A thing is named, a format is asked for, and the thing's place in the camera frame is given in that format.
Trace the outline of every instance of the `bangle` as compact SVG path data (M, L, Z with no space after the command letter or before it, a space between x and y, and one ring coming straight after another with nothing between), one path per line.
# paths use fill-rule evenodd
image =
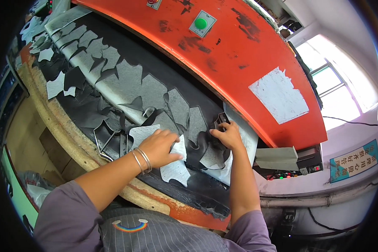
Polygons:
M143 168L141 167L140 161L139 161L139 159L137 158L137 156L136 156L134 150L132 150L132 154L133 154L133 156L135 156L135 159L136 159L136 161L137 161L137 164L139 164L139 168L140 168L140 170L141 170L141 174L144 175Z
M144 160L147 163L147 171L145 173L151 172L151 170L153 169L153 167L151 166L150 159L148 159L148 157L144 153L144 151L142 151L139 147L134 148L134 150L137 150L143 156Z

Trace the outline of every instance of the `window frame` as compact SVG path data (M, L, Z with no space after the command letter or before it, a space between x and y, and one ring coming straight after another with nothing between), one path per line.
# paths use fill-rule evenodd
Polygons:
M321 53L319 53L311 44L309 44L308 42L305 42L305 43L307 45L309 45L315 52L317 52L319 55L321 55L323 57L323 55ZM324 91L323 93L319 93L318 94L319 97L322 98L322 97L324 97L324 96L326 96L326 95L328 95L328 94L336 91L338 88L341 88L341 87L345 86L347 88L347 90L349 91L350 95L352 96L352 99L353 99L354 103L356 104L357 109L358 109L360 115L362 115L363 114L363 110L362 110L360 104L358 103L356 97L354 96L352 90L350 89L348 82L344 80L344 78L339 74L339 72L336 69L336 67L330 61L328 61L325 57L323 57L323 59L325 59L326 64L323 64L322 66L318 67L317 69L310 71L310 74L312 75L312 78L314 78L314 74L319 73L319 72L323 71L324 69L331 68L332 71L334 72L334 74L340 80L341 83L337 84L336 86L334 86L334 87L332 87L332 88L330 88L330 89L328 89L326 91Z

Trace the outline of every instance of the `chinese text sign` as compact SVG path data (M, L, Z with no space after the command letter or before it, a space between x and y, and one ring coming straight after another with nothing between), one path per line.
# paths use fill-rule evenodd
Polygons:
M331 183L347 179L378 164L377 140L331 159Z

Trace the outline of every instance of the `black cable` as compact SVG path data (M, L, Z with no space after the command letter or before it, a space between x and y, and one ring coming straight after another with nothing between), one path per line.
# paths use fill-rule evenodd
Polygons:
M337 232L346 232L346 231L348 230L348 229L335 229L335 228L331 228L331 227L325 226L325 225L323 225L323 224L317 222L317 220L316 220L315 217L313 216L313 214L312 214L310 208L308 208L308 212L310 213L312 220L313 220L316 224L320 225L321 227L324 227L324 228L329 229L329 230L337 231Z
M340 118L336 118L336 117L325 117L325 118L338 119L338 120L344 121L344 122L346 122L346 123L352 123L352 124L364 124L364 125L368 125L368 126L378 126L378 124L359 123L359 122L349 122L349 121L346 121L346 120L343 120L343 119L340 119Z

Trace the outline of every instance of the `white wall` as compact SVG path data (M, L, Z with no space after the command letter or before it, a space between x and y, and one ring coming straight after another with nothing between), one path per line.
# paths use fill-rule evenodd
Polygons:
M290 41L298 46L317 34L322 34L353 57L364 70L378 79L378 64L373 43L367 29L353 6L347 0L285 0L285 5L305 27ZM355 122L377 124L378 108L362 114ZM378 128L367 125L343 124L328 131L328 140L322 143L323 161L353 151L377 139ZM262 196L310 196L335 192L378 174L378 165L348 179L329 183L330 168L307 176L267 181L255 174Z
M289 38L295 47L322 34L352 56L378 88L378 61L374 44L348 0L284 0L283 3L305 27Z
M350 201L331 205L311 208L315 220L325 226L335 229L347 229L362 222L372 201L376 189ZM315 224L308 209L297 209L293 222L292 234L313 235L331 233L324 227Z

